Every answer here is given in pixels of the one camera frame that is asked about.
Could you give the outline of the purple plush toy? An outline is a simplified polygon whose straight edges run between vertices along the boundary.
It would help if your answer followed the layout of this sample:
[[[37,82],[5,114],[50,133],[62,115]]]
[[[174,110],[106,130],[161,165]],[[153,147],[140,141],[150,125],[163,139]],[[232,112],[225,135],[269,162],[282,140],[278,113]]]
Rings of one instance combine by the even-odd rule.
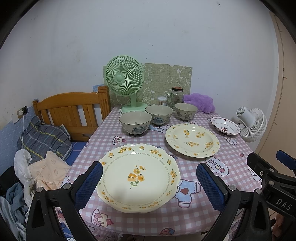
[[[185,94],[183,102],[196,106],[198,112],[213,113],[215,111],[213,98],[207,95],[199,93]]]

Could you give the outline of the small red-trimmed white plate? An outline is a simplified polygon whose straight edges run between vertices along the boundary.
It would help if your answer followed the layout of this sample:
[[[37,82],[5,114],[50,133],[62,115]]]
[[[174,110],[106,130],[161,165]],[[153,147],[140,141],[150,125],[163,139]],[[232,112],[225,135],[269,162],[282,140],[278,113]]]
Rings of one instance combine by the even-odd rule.
[[[210,119],[210,122],[217,131],[222,132],[225,135],[231,136],[241,133],[241,129],[239,128],[239,126],[233,121],[226,118],[212,117]]]

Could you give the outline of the cotton swab container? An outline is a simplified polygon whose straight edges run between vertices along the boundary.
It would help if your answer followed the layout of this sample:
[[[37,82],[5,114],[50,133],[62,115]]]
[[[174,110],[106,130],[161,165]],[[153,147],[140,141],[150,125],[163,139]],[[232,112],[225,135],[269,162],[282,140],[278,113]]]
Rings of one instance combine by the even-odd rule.
[[[158,103],[159,103],[159,105],[166,105],[167,104],[167,97],[166,96],[158,96]]]

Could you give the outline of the green desk fan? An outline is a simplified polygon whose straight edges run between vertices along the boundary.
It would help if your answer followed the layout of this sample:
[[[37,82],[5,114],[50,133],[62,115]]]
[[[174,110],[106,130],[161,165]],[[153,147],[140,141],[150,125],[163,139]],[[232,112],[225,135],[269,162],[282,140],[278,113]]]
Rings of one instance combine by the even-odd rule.
[[[130,102],[122,106],[122,113],[145,111],[147,104],[137,101],[137,93],[144,83],[144,70],[135,58],[126,55],[112,58],[106,66],[104,78],[111,91],[130,98]]]

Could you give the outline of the peach cloth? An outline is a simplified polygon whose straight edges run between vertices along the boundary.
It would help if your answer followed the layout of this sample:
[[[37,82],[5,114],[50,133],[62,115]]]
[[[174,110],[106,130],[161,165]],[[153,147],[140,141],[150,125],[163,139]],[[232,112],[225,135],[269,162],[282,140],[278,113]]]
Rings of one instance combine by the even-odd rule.
[[[36,187],[45,190],[59,189],[70,169],[70,166],[53,152],[47,152],[43,160],[29,165],[29,170]]]

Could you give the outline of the ceramic bowl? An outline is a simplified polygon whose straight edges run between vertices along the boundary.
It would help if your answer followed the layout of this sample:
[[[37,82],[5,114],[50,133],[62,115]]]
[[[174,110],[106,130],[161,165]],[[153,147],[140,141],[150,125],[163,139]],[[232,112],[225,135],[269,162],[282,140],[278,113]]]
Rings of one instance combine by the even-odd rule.
[[[197,113],[198,108],[188,103],[176,103],[175,111],[178,118],[184,121],[190,121]]]
[[[132,136],[142,135],[149,128],[152,115],[144,111],[130,111],[119,117],[122,128]]]
[[[152,116],[152,124],[158,126],[167,123],[173,114],[173,109],[166,105],[150,105],[145,111]]]

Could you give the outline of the round yellow flower plate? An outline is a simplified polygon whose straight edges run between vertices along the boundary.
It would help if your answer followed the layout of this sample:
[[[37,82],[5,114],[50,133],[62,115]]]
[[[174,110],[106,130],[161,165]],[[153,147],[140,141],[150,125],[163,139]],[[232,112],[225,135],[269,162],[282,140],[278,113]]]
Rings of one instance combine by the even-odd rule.
[[[177,152],[193,158],[211,157],[220,149],[220,142],[213,132],[189,123],[167,129],[166,141]]]

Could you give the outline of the glass jar with lid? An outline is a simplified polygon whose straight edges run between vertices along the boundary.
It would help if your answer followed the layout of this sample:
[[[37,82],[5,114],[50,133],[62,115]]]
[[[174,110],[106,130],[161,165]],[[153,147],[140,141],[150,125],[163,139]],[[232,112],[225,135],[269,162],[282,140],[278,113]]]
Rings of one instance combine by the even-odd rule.
[[[167,106],[174,109],[175,104],[183,102],[183,90],[182,87],[172,87],[171,91],[166,96]]]

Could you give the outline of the wall power socket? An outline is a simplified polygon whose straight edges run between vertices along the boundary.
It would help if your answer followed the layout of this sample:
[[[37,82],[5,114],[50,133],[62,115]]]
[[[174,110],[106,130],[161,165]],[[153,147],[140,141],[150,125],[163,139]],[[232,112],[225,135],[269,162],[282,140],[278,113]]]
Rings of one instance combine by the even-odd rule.
[[[19,119],[23,118],[26,114],[29,113],[28,106],[27,105],[24,106],[23,108],[18,110],[16,113],[17,113]]]

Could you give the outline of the blue grey clothes pile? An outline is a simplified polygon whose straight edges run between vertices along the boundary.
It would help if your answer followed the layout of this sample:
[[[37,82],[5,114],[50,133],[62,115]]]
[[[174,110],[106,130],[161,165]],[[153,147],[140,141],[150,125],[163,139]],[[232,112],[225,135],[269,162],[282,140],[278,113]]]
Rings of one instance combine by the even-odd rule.
[[[17,240],[26,240],[28,210],[19,182],[7,190],[6,197],[1,196],[1,216]]]

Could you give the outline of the scalloped yellow flower plate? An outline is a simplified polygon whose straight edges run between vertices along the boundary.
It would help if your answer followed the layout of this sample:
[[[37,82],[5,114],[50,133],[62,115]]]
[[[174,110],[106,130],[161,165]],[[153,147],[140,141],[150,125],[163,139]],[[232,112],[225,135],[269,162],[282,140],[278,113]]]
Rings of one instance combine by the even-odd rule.
[[[98,196],[124,213],[152,212],[177,193],[181,180],[175,159],[165,150],[146,144],[128,144],[100,159],[103,174]]]

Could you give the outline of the green patterned wall mat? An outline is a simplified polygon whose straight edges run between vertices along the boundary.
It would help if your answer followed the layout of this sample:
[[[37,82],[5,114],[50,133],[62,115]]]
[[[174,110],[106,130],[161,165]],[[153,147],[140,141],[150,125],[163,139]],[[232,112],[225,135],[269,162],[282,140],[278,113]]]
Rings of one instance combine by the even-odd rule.
[[[146,103],[147,105],[156,104],[158,96],[167,96],[169,90],[172,87],[186,87],[190,85],[192,69],[189,67],[172,67],[168,66],[165,68],[165,65],[160,66],[144,66],[144,83],[142,88],[137,93],[137,101]],[[126,101],[121,103],[121,107],[130,102],[129,97],[119,96],[113,93],[115,96],[112,98],[110,96],[110,103],[116,104],[121,103],[122,100]]]

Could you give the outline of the white floor fan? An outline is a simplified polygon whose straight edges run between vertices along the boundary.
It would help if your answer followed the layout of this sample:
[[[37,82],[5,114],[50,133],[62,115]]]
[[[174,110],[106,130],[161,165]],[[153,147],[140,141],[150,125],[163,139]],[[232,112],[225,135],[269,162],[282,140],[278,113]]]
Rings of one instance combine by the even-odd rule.
[[[263,111],[259,108],[248,109],[241,106],[236,111],[239,119],[238,126],[241,129],[240,136],[247,143],[260,139],[267,127],[267,119]]]

